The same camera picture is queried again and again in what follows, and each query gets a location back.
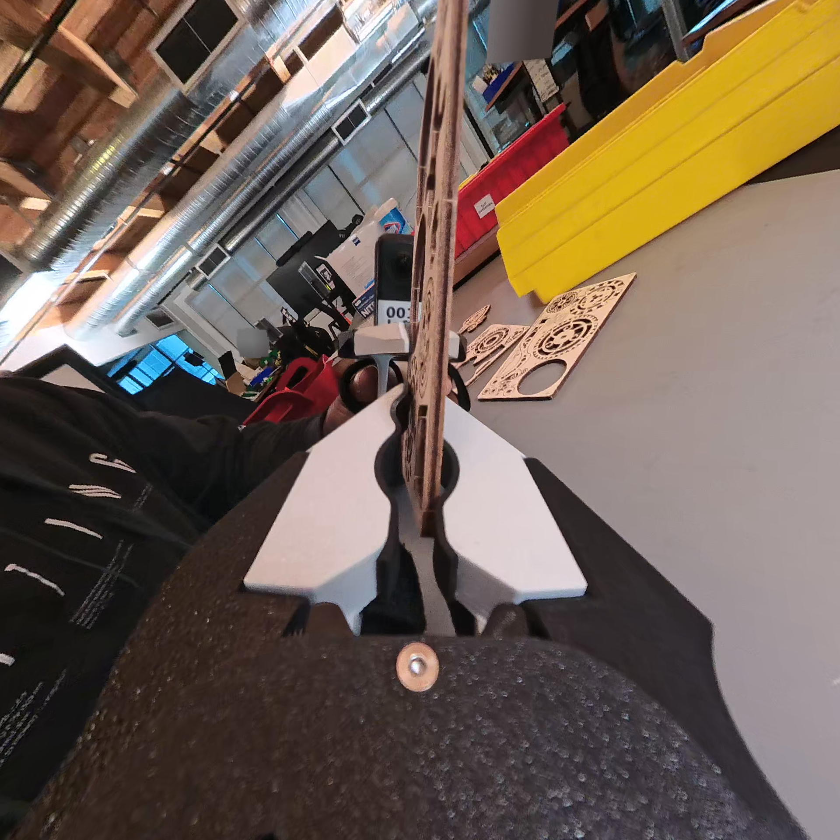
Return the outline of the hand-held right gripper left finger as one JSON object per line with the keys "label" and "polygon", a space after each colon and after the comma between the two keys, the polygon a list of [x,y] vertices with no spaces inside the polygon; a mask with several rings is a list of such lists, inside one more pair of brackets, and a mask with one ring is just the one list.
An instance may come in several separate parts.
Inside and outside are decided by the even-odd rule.
{"label": "hand-held right gripper left finger", "polygon": [[355,635],[408,635],[398,415],[406,392],[393,387],[304,454],[245,591],[337,607]]}

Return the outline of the white box with blue label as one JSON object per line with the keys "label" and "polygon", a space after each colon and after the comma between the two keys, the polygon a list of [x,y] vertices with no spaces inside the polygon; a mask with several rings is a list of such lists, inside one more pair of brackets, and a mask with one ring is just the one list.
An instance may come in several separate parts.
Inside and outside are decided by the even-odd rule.
{"label": "white box with blue label", "polygon": [[375,244],[385,234],[413,235],[395,198],[366,213],[342,244],[328,257],[330,268],[350,289],[352,308],[369,319],[375,309]]}

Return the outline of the person's left hand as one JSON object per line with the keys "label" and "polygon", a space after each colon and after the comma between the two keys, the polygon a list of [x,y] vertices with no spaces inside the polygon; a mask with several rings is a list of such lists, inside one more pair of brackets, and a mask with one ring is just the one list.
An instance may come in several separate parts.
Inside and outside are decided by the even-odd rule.
{"label": "person's left hand", "polygon": [[323,436],[351,420],[380,395],[379,373],[372,360],[337,359],[332,362],[332,371],[339,386],[339,394],[324,414]]}

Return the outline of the wooden sheet with large gears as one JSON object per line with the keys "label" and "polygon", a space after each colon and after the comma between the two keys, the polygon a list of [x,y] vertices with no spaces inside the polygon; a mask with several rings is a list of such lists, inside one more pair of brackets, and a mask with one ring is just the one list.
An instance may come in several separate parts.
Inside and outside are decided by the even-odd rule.
{"label": "wooden sheet with large gears", "polygon": [[[637,273],[568,290],[554,297],[478,394],[482,402],[550,400],[572,372]],[[562,364],[560,377],[532,394],[520,387],[531,373]]]}

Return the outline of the red plastic bin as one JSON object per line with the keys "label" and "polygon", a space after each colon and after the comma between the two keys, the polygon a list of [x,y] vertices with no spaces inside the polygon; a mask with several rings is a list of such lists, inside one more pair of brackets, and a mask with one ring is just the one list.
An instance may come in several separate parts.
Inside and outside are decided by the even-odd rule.
{"label": "red plastic bin", "polygon": [[456,257],[497,226],[497,206],[504,198],[569,146],[565,111],[561,103],[459,187]]}

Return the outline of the grey desk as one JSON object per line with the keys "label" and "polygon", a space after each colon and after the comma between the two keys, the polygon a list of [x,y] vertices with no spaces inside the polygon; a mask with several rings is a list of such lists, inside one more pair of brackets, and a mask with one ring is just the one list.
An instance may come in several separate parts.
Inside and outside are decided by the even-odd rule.
{"label": "grey desk", "polygon": [[637,278],[552,400],[473,403],[712,621],[811,838],[838,838],[838,200],[828,137],[596,275]]}

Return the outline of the wooden sheet with round holes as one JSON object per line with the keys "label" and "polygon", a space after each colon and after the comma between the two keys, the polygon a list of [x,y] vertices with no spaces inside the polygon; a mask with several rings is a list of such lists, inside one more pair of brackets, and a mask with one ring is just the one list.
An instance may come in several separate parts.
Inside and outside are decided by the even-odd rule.
{"label": "wooden sheet with round holes", "polygon": [[442,489],[468,26],[468,1],[437,4],[419,144],[407,368],[411,404],[402,468],[416,525],[424,537],[433,535],[434,509]]}

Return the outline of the person's left forearm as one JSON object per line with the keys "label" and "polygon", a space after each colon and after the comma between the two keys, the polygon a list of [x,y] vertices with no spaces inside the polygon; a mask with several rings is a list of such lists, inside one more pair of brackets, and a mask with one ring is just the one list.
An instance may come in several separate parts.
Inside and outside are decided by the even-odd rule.
{"label": "person's left forearm", "polygon": [[205,529],[326,432],[327,413],[243,426],[224,416],[185,419],[128,409],[114,436],[152,485]]}

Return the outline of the wooden sheet with curved cutout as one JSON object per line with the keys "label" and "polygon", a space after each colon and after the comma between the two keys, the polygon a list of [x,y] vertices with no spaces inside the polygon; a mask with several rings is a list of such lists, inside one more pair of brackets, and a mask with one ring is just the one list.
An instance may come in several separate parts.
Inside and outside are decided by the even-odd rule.
{"label": "wooden sheet with curved cutout", "polygon": [[457,369],[465,364],[471,364],[473,374],[465,380],[465,384],[470,385],[489,366],[499,361],[528,330],[529,326],[526,325],[492,324],[481,335],[469,342],[466,346],[465,359],[455,364]]}

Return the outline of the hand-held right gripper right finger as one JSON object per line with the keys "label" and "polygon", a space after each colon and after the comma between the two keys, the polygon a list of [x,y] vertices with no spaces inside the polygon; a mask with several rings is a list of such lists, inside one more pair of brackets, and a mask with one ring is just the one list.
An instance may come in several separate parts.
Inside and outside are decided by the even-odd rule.
{"label": "hand-held right gripper right finger", "polygon": [[585,576],[525,455],[450,401],[444,442],[433,562],[455,633],[481,630],[500,605],[585,595]]}

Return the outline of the person's black printed shirt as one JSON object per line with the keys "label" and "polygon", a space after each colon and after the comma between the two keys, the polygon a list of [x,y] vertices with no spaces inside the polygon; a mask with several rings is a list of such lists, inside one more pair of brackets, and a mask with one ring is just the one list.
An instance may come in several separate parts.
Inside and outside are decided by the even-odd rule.
{"label": "person's black printed shirt", "polygon": [[27,804],[206,522],[177,483],[189,426],[26,377],[1,420],[2,802]]}

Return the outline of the yellow plastic bin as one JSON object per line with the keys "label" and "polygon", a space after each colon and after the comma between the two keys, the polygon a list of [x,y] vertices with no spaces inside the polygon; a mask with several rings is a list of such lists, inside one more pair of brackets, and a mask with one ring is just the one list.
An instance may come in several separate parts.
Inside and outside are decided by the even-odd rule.
{"label": "yellow plastic bin", "polygon": [[838,123],[839,2],[755,7],[497,205],[512,289],[548,302]]}

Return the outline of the black monitor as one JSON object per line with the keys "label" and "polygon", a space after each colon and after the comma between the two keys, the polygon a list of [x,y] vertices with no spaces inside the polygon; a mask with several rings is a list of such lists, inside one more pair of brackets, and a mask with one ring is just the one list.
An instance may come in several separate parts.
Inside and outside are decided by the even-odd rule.
{"label": "black monitor", "polygon": [[298,319],[308,317],[323,305],[354,311],[356,294],[328,260],[342,243],[340,231],[328,221],[315,232],[301,236],[278,258],[266,283]]}

